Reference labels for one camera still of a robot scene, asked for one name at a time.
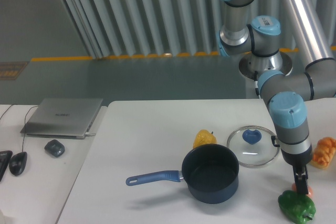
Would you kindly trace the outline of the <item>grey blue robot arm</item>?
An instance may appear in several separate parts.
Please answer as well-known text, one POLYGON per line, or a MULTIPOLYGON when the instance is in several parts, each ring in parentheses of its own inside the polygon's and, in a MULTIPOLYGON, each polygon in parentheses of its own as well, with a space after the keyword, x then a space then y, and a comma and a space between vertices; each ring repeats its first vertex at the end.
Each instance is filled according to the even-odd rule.
MULTIPOLYGON (((231 56, 251 52, 272 57, 279 49, 274 38, 278 25, 264 17, 248 23, 247 12, 254 0, 221 0, 227 5, 224 25, 217 35, 219 53, 231 56)), ((308 193, 306 165, 312 145, 305 102, 335 96, 335 59, 311 0, 280 0, 287 12, 305 71, 293 77, 278 70, 262 73, 257 81, 261 98, 275 126, 284 160, 293 168, 299 194, 308 193)))

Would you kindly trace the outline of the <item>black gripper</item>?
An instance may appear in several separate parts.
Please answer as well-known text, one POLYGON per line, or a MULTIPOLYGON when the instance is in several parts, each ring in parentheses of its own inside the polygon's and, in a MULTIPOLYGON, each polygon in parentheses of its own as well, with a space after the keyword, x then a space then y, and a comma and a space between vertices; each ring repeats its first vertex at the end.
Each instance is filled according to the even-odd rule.
POLYGON ((306 165, 312 160, 312 150, 306 150, 305 152, 299 154, 290 154, 281 150, 281 153, 285 162, 293 166, 293 175, 297 193, 307 195, 309 193, 309 189, 306 165))

